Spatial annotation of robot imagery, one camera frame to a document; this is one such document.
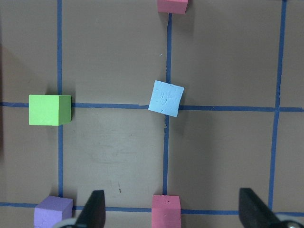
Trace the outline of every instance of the green cube side face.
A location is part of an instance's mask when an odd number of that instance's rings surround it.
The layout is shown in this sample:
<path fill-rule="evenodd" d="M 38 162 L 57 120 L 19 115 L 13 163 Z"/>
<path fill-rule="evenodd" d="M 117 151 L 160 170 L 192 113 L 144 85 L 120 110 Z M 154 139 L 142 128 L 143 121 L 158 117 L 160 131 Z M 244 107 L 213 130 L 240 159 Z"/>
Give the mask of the green cube side face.
<path fill-rule="evenodd" d="M 60 105 L 61 97 L 65 98 Z M 71 121 L 71 96 L 29 95 L 28 105 L 29 125 L 59 126 Z"/>

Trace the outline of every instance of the colored block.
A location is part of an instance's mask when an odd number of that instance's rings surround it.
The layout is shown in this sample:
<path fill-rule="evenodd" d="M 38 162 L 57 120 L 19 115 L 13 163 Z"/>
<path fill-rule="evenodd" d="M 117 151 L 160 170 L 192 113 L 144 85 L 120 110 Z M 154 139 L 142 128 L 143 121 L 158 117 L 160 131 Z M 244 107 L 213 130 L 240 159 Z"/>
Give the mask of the colored block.
<path fill-rule="evenodd" d="M 183 91 L 183 87 L 155 81 L 148 109 L 176 117 Z"/>
<path fill-rule="evenodd" d="M 56 223 L 71 218 L 72 206 L 72 199 L 46 197 L 35 207 L 34 228 L 52 228 Z"/>
<path fill-rule="evenodd" d="M 157 0 L 159 12 L 185 14 L 188 0 Z"/>
<path fill-rule="evenodd" d="M 153 196 L 152 228 L 181 228 L 179 196 Z"/>
<path fill-rule="evenodd" d="M 71 96 L 29 95 L 28 98 L 29 125 L 59 126 L 71 122 Z"/>

